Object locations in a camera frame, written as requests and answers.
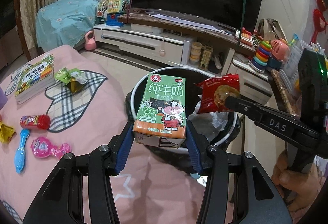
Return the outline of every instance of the red logo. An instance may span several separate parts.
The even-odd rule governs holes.
[[[153,82],[160,82],[162,80],[160,75],[151,75],[150,80]]]

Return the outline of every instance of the blue gripper pad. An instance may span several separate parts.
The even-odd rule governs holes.
[[[115,172],[119,174],[125,167],[125,163],[128,159],[132,143],[134,140],[133,133],[132,133],[132,127],[133,125],[130,126],[129,130],[127,131],[125,138],[121,144],[120,149],[117,152],[116,156],[116,165],[115,165]]]
[[[186,145],[192,167],[198,174],[201,174],[203,172],[203,166],[200,161],[200,152],[188,125],[186,125]]]

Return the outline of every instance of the beige bag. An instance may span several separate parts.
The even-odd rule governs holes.
[[[257,34],[263,38],[263,41],[272,41],[276,39],[284,39],[286,41],[286,35],[280,23],[272,18],[260,20]]]

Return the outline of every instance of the metal screw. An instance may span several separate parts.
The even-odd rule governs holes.
[[[253,154],[251,152],[245,152],[246,158],[253,158]]]
[[[99,147],[99,150],[100,151],[102,151],[102,152],[105,152],[105,151],[107,151],[108,150],[108,145],[101,145],[100,147]]]
[[[218,147],[217,147],[216,145],[209,145],[209,146],[208,146],[208,149],[209,149],[210,151],[215,152],[215,151],[218,149]]]
[[[73,157],[73,154],[72,153],[66,153],[65,155],[64,155],[64,158],[66,159],[66,160],[69,160],[69,159],[71,159]]]

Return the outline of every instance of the light blue cover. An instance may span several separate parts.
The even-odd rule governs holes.
[[[96,0],[59,0],[41,8],[35,21],[38,47],[45,52],[73,47],[93,29],[97,5]]]

